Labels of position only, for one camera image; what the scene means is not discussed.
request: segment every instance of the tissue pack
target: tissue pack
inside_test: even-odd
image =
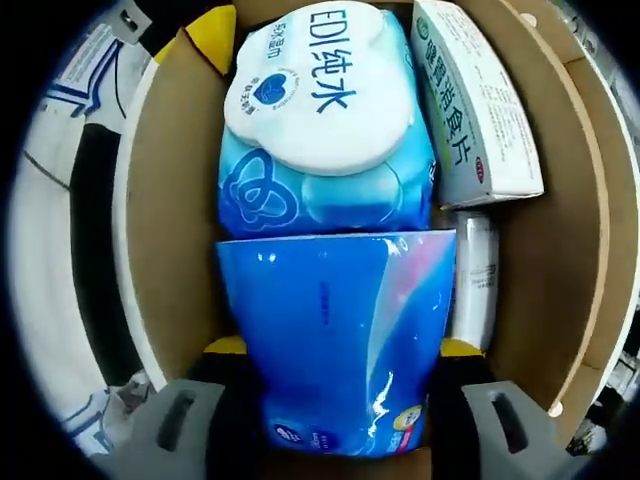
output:
[[[455,231],[217,244],[276,446],[379,457],[420,444]]]
[[[427,227],[435,159],[392,13],[310,5],[250,35],[237,63],[218,176],[234,238]]]

